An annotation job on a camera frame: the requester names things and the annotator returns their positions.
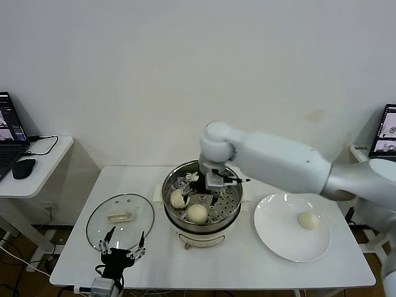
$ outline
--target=table leg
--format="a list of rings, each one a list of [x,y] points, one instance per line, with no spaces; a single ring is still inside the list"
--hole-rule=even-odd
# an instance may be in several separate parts
[[[372,230],[363,230],[364,235],[366,235],[369,240],[368,243],[361,243],[359,247],[363,254],[375,253],[379,262],[384,265],[387,254],[385,253],[382,245],[389,241],[385,233],[379,233],[377,236]]]
[[[24,215],[8,199],[0,199],[0,216],[43,251],[51,254],[55,248],[40,232],[34,229]]]
[[[50,241],[50,240],[54,237],[55,233],[56,233],[56,230],[50,229],[50,230],[48,230],[48,231],[45,233],[44,237],[45,237],[48,241]],[[64,245],[55,244],[54,255],[60,255],[60,254],[62,253],[63,247],[64,247]],[[32,266],[33,266],[34,268],[37,268],[38,265],[40,264],[40,262],[37,262],[37,261],[42,260],[42,258],[43,258],[43,256],[44,256],[45,254],[49,254],[49,253],[48,253],[48,252],[45,252],[44,250],[42,250],[41,248],[38,247],[38,248],[36,249],[35,253],[33,254],[33,256],[30,258],[29,262],[33,262],[33,263],[32,263]],[[28,267],[26,267],[26,271],[27,271],[27,272],[34,272],[34,271],[35,271],[34,268],[32,268],[31,266],[28,266]]]
[[[6,232],[9,232],[13,237],[17,237],[19,235],[19,231],[8,224],[8,222],[2,217],[0,217],[0,228]]]

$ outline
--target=cable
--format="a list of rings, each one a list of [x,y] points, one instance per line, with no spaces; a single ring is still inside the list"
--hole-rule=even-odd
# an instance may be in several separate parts
[[[48,208],[46,207],[45,210],[49,211],[49,214],[50,214],[49,217],[50,217],[50,218],[49,218],[49,220],[48,220],[47,222],[45,222],[44,224],[42,224],[40,227],[36,228],[36,230],[40,230],[40,229],[43,228],[45,225],[51,223],[52,220],[53,220],[53,216],[52,216],[52,207],[48,207]]]
[[[121,280],[123,281],[121,284],[121,291],[124,289],[124,284],[125,284],[125,279],[124,279],[124,275],[121,275]]]
[[[216,297],[216,292],[224,292],[224,293],[226,293],[226,294],[229,294],[231,297],[235,297],[235,296],[233,295],[233,293],[231,293],[231,292],[229,292],[229,291],[213,291],[213,297]]]
[[[59,259],[59,255],[54,255],[53,257],[52,257],[52,259],[56,259],[56,260],[58,260]],[[50,267],[50,257],[47,259],[47,261],[45,261],[45,263],[44,263],[44,267],[45,267],[45,270],[48,272],[48,273],[53,273],[53,269]]]
[[[4,242],[10,244],[11,246],[13,246],[18,251],[20,257],[23,258],[22,252],[20,251],[20,249],[15,244],[13,244],[12,242],[10,242],[8,240],[2,239],[2,238],[1,238],[1,240],[3,240]],[[24,272],[24,265],[23,264],[13,264],[13,265],[19,265],[20,266],[20,270],[19,270],[19,274],[18,274],[17,280],[15,282],[15,286],[14,286],[14,289],[13,289],[14,292],[12,294],[12,297],[19,297],[18,285],[19,285],[20,278],[22,277],[22,273]]]
[[[96,271],[100,276],[102,276],[102,272],[99,270],[99,268],[104,268],[104,267],[106,267],[106,265],[104,265],[104,264],[98,265],[98,266],[95,267],[95,271]]]
[[[29,150],[28,152],[21,153],[20,156],[21,157],[23,157],[23,156],[33,156],[33,155],[45,156],[45,155],[49,154],[50,151],[52,151],[52,149],[54,148],[54,146],[58,143],[59,136],[54,135],[54,136],[44,136],[44,137],[40,137],[40,136],[30,136],[30,137],[28,137],[29,140],[32,139],[31,141],[33,141],[33,139],[36,139],[35,141],[37,141],[37,140],[40,140],[40,139],[47,139],[47,138],[53,138],[53,137],[55,137],[56,140],[55,140],[54,144],[49,148],[49,150],[47,152],[45,152],[45,153],[32,153],[32,151]]]
[[[145,297],[145,296],[147,296],[147,295],[161,295],[161,294],[168,294],[168,293],[171,293],[171,292],[173,292],[174,290],[170,290],[170,291],[166,291],[166,292],[156,292],[156,293],[149,293],[150,291],[156,291],[156,290],[147,290],[145,293],[144,293],[144,295],[143,295],[143,297]]]
[[[29,266],[30,266],[31,268],[33,268],[34,270],[36,270],[36,271],[38,271],[38,272],[41,272],[42,274],[45,274],[47,277],[51,277],[48,273],[43,272],[43,271],[37,269],[36,267],[30,265],[30,264],[29,264],[28,262],[26,262],[25,260],[22,260],[22,259],[18,258],[17,256],[11,254],[9,251],[7,251],[6,249],[4,249],[2,246],[0,246],[0,249],[2,249],[2,250],[3,250],[4,252],[6,252],[8,255],[10,255],[10,256],[12,256],[12,257],[18,259],[19,261],[22,261],[23,263],[29,265]]]
[[[135,295],[135,293],[133,291],[129,291],[128,296],[132,295],[132,297],[137,297],[137,295]]]
[[[353,236],[356,236],[356,223],[353,220],[349,221],[350,223],[354,224],[354,228],[352,230]]]
[[[14,289],[14,288],[11,288],[9,285],[6,285],[5,283],[0,283],[0,286],[3,286],[3,287],[5,287],[5,288],[7,288],[7,289],[13,291],[13,294],[16,293],[16,294],[17,294],[16,296],[19,297],[19,292],[18,292],[18,290]]]
[[[20,255],[20,257],[21,258],[23,258],[22,257],[22,253],[21,253],[21,251],[20,251],[20,249],[15,245],[15,244],[13,244],[12,242],[10,242],[10,241],[8,241],[8,240],[5,240],[5,239],[0,239],[0,241],[4,241],[4,242],[6,242],[6,243],[8,243],[8,244],[10,244],[11,246],[13,246],[14,247],[14,249],[16,249],[17,251],[18,251],[18,253],[19,253],[19,255]],[[4,265],[14,265],[14,266],[20,266],[20,265],[23,265],[23,264],[21,264],[21,263],[18,263],[18,264],[12,264],[12,263],[5,263],[5,262],[0,262],[0,264],[4,264]]]
[[[50,260],[52,260],[52,259],[54,259],[54,258],[51,258],[51,257],[49,257],[49,258],[47,258],[47,259],[42,259],[42,260],[37,260],[37,261],[31,261],[31,262],[29,262],[29,264],[32,264],[32,263],[39,263],[39,262],[48,262],[48,261],[50,261]]]
[[[73,286],[64,286],[63,288],[61,288],[58,292],[58,295],[56,295],[57,297],[61,297],[63,291],[73,291],[74,287]]]

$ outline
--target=laptop screen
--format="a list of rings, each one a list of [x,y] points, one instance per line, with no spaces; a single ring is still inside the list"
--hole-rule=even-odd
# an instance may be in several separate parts
[[[382,114],[369,157],[396,157],[396,105],[388,104]]]
[[[0,145],[28,143],[9,94],[0,92]]]

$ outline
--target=black mouse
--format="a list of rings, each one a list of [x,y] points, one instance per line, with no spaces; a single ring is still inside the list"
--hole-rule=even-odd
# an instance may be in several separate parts
[[[24,159],[12,166],[12,175],[15,179],[27,178],[32,173],[36,159]]]

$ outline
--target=wooden floor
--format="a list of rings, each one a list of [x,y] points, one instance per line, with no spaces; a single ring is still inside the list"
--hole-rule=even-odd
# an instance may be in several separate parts
[[[64,244],[70,234],[70,231],[58,231],[53,239],[55,244]],[[356,232],[356,238],[359,243],[367,242],[363,232],[358,230]],[[22,252],[24,259],[28,259],[29,255],[32,255],[35,250],[35,245],[31,243],[27,238],[20,235],[17,238],[11,239]],[[18,252],[10,245],[5,245],[5,248],[11,253],[17,255]],[[377,285],[369,288],[356,288],[347,289],[341,291],[336,296],[337,297],[385,297],[384,290],[381,282],[381,265],[377,257],[374,254],[366,255],[366,259],[371,267],[371,270],[377,278]],[[19,261],[7,255],[5,252],[0,251],[0,261],[7,262],[10,264],[19,264]],[[45,271],[45,266],[43,263],[39,266],[40,270]],[[4,265],[0,264],[0,284],[5,284],[10,287],[15,286],[15,281],[21,270],[20,265]],[[26,272],[25,269],[22,272],[22,277],[19,283],[19,296],[20,297],[55,297],[59,291],[59,287],[55,287],[49,283],[48,277],[41,273]],[[301,290],[301,296],[304,296],[304,291]],[[124,297],[141,297],[145,291],[131,291],[126,290],[123,294]],[[292,297],[294,296],[292,291],[172,291],[167,293],[168,297]],[[306,296],[309,297],[310,291],[306,291]],[[4,286],[0,286],[0,297],[12,297],[13,292]],[[72,292],[65,291],[62,297],[77,296]]]

